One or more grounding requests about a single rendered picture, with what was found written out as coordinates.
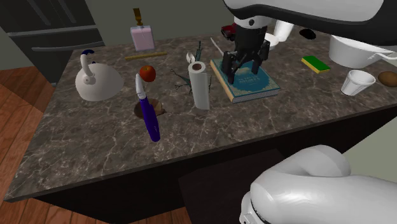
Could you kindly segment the small white bowl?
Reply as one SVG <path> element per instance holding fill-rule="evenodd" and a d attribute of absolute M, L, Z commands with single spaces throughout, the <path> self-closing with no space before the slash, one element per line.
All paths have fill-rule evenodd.
<path fill-rule="evenodd" d="M 279 43 L 279 39 L 273 34 L 266 33 L 264 42 L 270 43 L 269 50 L 271 51 L 277 46 L 277 44 Z"/>

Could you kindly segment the pink perfume bottle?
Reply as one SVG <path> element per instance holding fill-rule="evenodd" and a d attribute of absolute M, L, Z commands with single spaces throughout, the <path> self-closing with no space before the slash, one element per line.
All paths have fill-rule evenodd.
<path fill-rule="evenodd" d="M 139 8 L 134 8 L 134 16 L 137 25 L 130 28 L 135 49 L 139 51 L 154 50 L 155 42 L 153 32 L 150 25 L 143 25 L 141 12 Z"/>

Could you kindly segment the white cup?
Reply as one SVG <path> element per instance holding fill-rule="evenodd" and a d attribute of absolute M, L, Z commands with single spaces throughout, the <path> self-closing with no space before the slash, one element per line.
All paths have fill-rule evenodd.
<path fill-rule="evenodd" d="M 373 85 L 376 79 L 368 72 L 361 70 L 351 70 L 341 87 L 341 92 L 345 95 L 354 96 Z"/>

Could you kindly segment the brown potato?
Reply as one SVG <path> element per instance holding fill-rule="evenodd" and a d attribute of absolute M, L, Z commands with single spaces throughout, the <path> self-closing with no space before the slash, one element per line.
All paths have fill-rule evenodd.
<path fill-rule="evenodd" d="M 384 71 L 381 72 L 377 78 L 381 84 L 387 87 L 397 87 L 397 73 Z"/>

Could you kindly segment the white paper towel roll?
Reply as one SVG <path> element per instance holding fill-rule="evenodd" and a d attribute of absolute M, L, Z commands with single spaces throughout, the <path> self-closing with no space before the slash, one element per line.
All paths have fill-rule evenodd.
<path fill-rule="evenodd" d="M 191 81 L 193 100 L 196 108 L 210 109 L 209 78 L 203 62 L 195 61 L 188 66 Z"/>

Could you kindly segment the brown round coaster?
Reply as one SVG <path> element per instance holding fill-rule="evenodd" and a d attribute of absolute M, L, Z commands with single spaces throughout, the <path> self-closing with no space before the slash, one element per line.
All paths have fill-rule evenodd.
<path fill-rule="evenodd" d="M 156 114 L 157 116 L 162 115 L 162 114 L 165 113 L 165 110 L 164 110 L 164 108 L 163 108 L 163 106 L 162 106 L 162 103 L 161 103 L 159 100 L 149 98 L 149 99 L 148 99 L 148 102 L 153 106 L 153 108 L 154 108 L 154 110 L 155 110 L 155 114 Z M 143 118 L 144 118 L 144 115 L 143 115 L 143 112 L 142 112 L 142 109 L 141 109 L 141 104 L 140 104 L 140 102 L 138 102 L 138 103 L 135 105 L 135 107 L 134 107 L 134 114 L 135 114 L 138 118 L 140 118 L 140 119 L 143 119 Z"/>

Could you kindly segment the tall white mug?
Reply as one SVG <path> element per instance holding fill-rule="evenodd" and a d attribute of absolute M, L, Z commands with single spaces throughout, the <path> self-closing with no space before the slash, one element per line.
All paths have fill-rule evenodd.
<path fill-rule="evenodd" d="M 279 40 L 279 42 L 285 42 L 289 37 L 294 25 L 282 20 L 277 20 L 274 28 L 273 35 Z"/>

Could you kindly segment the yellow wooden ruler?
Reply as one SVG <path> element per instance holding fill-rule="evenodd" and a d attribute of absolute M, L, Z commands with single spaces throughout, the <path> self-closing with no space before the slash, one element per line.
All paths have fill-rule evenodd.
<path fill-rule="evenodd" d="M 163 55 L 167 55 L 167 52 L 145 53 L 145 54 L 140 54 L 140 55 L 127 56 L 127 57 L 124 57 L 124 59 L 125 60 L 136 60 L 136 59 L 145 59 L 145 58 L 150 58 L 150 57 L 158 57 L 158 56 L 163 56 Z"/>

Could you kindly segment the red toy car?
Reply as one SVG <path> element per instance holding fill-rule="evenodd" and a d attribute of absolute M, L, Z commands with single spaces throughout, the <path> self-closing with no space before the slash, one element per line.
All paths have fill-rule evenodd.
<path fill-rule="evenodd" d="M 235 40 L 235 33 L 236 33 L 236 28 L 237 24 L 233 23 L 231 25 L 225 25 L 221 28 L 221 33 L 222 35 L 230 40 L 230 41 L 234 41 Z"/>

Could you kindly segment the black refrigerator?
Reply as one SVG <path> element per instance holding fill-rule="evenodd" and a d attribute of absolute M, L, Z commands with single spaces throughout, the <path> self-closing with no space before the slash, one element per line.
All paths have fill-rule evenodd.
<path fill-rule="evenodd" d="M 0 0 L 0 27 L 53 86 L 75 50 L 104 45 L 85 0 Z"/>

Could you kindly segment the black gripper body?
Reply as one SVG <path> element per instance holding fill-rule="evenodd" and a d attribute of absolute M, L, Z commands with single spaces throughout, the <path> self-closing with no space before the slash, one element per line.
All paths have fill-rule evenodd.
<path fill-rule="evenodd" d="M 235 51 L 237 60 L 241 61 L 247 54 L 244 61 L 253 60 L 255 55 L 259 55 L 261 60 L 267 60 L 268 55 L 262 53 L 262 45 L 265 40 L 267 26 L 257 29 L 248 29 L 239 25 L 235 28 Z"/>

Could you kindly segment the blue and white peeler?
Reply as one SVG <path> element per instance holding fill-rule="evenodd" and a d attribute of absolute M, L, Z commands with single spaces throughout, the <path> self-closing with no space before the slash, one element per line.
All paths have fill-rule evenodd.
<path fill-rule="evenodd" d="M 150 138 L 153 142 L 157 142 L 160 140 L 160 130 L 157 116 L 155 114 L 154 107 L 149 103 L 148 97 L 143 88 L 142 78 L 140 77 L 139 73 L 136 74 L 136 93 L 139 98 L 148 134 L 150 135 Z"/>

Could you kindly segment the large white pot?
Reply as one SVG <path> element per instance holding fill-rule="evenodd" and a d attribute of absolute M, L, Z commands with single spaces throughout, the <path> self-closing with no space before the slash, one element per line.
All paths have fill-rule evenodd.
<path fill-rule="evenodd" d="M 329 57 L 341 66 L 362 69 L 380 59 L 397 60 L 397 52 L 331 35 Z"/>

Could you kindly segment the red apple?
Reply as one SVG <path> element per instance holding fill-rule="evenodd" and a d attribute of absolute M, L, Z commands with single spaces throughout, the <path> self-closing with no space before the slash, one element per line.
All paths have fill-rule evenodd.
<path fill-rule="evenodd" d="M 156 78 L 156 71 L 153 66 L 143 66 L 139 70 L 139 75 L 145 82 L 152 82 Z"/>

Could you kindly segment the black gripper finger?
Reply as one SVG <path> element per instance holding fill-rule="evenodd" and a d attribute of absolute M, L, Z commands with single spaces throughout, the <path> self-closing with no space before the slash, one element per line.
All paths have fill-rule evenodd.
<path fill-rule="evenodd" d="M 229 84 L 234 83 L 235 73 L 238 68 L 243 65 L 247 57 L 247 52 L 229 52 L 225 51 L 223 53 L 223 60 L 221 65 L 221 71 L 227 76 Z"/>
<path fill-rule="evenodd" d="M 261 45 L 260 49 L 253 55 L 253 65 L 251 72 L 258 74 L 259 67 L 264 60 L 268 59 L 268 53 L 270 50 L 270 42 L 265 40 Z"/>

